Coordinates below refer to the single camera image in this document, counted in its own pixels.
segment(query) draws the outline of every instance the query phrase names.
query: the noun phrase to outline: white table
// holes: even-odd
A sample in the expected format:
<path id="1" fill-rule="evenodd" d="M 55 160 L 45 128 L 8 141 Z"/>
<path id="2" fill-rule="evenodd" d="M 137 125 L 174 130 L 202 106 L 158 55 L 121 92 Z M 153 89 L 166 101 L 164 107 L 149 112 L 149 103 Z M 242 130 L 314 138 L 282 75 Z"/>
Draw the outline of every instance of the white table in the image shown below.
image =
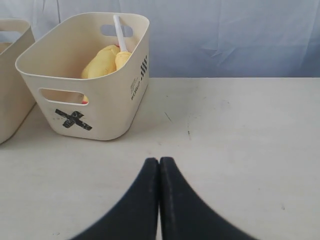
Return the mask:
<path id="1" fill-rule="evenodd" d="M 130 130 L 60 136 L 36 106 L 0 145 L 3 240 L 65 240 L 104 215 L 147 157 L 172 156 L 212 208 L 263 240 L 320 238 L 320 80 L 151 79 Z"/>

